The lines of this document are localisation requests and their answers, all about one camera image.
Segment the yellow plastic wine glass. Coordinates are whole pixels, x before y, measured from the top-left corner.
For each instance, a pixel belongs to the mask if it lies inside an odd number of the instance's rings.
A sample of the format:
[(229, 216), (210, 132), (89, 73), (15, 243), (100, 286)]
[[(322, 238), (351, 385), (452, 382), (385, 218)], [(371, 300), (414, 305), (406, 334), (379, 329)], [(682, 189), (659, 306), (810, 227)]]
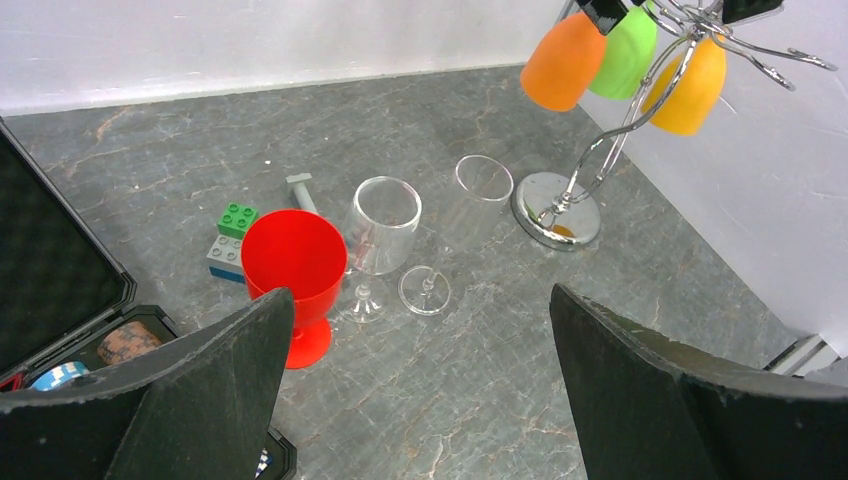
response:
[(669, 133), (692, 136), (718, 101), (727, 71), (726, 52), (709, 37), (694, 50), (683, 77), (650, 122)]

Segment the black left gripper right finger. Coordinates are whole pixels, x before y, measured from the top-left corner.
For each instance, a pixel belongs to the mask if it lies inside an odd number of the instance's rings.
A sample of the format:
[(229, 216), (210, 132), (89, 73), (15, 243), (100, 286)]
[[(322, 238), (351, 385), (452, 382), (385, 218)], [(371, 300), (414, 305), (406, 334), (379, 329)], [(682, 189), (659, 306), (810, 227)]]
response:
[(551, 326), (592, 479), (843, 479), (847, 391), (674, 341), (563, 284)]

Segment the red plastic wine glass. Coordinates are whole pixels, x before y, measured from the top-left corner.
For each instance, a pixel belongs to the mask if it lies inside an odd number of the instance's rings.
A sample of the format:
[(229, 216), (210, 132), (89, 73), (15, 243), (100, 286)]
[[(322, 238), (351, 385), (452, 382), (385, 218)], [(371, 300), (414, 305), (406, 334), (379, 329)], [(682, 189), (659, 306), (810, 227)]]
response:
[(288, 369), (311, 366), (328, 351), (332, 333), (327, 314), (341, 291), (347, 258), (339, 230), (306, 210), (268, 213), (247, 230), (241, 263), (249, 296), (257, 299), (277, 287), (293, 295)]

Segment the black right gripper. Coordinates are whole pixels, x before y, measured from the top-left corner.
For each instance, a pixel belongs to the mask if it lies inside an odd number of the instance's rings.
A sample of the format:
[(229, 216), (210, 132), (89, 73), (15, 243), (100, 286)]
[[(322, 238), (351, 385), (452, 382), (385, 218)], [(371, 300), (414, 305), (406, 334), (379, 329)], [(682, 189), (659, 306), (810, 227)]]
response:
[(576, 4), (601, 35), (608, 35), (629, 12), (621, 0), (576, 0)]

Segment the green plastic wine glass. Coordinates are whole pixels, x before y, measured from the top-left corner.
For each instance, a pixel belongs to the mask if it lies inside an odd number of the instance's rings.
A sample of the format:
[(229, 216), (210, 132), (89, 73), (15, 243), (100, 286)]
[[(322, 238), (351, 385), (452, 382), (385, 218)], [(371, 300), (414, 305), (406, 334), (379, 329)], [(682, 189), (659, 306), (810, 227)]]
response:
[(657, 25), (640, 7), (631, 9), (607, 36), (605, 56), (589, 91), (613, 100), (631, 98), (652, 64), (657, 39)]

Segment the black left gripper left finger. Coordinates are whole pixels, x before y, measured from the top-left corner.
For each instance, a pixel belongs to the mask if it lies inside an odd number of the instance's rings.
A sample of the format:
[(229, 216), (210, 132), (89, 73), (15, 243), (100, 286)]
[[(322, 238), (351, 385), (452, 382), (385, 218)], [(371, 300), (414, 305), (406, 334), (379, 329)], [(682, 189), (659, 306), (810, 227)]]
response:
[(275, 289), (153, 351), (1, 397), (5, 479), (291, 479), (271, 424), (294, 300)]

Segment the clear wine glass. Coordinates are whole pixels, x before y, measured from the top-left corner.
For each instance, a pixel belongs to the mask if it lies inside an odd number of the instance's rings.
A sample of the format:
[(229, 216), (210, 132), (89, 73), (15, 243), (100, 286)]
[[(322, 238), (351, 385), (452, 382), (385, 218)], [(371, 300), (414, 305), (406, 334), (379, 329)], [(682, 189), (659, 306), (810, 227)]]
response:
[(438, 210), (435, 261), (410, 268), (398, 283), (408, 310), (433, 316), (447, 308), (452, 294), (448, 259), (491, 233), (513, 189), (513, 176), (499, 161), (479, 154), (457, 161)]
[(411, 254), (421, 214), (420, 195), (404, 180), (376, 176), (357, 187), (341, 227), (348, 266), (335, 308), (344, 319), (366, 324), (385, 313), (381, 277)]

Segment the orange plastic wine glass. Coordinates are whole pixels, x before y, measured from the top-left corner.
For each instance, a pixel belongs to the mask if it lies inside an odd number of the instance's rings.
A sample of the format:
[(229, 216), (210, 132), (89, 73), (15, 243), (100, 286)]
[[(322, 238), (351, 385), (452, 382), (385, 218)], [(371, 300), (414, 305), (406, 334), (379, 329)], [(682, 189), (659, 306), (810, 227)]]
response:
[(556, 24), (540, 41), (520, 73), (529, 99), (544, 109), (573, 109), (598, 73), (607, 39), (578, 11)]

